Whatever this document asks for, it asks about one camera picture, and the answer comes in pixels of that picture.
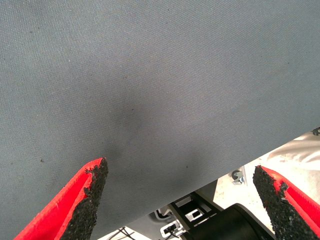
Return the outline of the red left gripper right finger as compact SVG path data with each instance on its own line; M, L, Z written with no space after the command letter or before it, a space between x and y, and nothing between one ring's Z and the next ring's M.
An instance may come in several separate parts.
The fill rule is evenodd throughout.
M320 205L280 173L257 165L253 183L277 240L318 240Z

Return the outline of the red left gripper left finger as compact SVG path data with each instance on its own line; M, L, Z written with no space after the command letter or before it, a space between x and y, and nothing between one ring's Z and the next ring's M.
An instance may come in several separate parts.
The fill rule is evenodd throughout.
M89 240L107 176L104 157L86 163L15 239Z

